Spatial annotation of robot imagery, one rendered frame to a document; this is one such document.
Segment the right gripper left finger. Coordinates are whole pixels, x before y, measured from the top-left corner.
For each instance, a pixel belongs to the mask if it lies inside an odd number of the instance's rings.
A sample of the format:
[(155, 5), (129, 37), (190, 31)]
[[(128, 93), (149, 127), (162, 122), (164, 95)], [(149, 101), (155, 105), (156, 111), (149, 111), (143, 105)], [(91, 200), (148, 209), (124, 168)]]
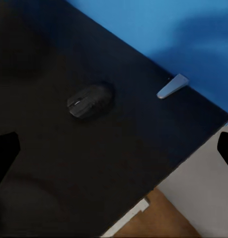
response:
[(0, 183), (19, 152), (20, 143), (16, 132), (0, 136)]

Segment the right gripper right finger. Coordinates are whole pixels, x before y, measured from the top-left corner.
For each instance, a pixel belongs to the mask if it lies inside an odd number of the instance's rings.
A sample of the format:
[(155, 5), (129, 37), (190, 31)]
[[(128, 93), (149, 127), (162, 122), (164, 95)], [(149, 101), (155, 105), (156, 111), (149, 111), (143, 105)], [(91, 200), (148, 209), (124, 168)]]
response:
[(228, 164), (228, 132), (222, 132), (220, 134), (217, 149)]

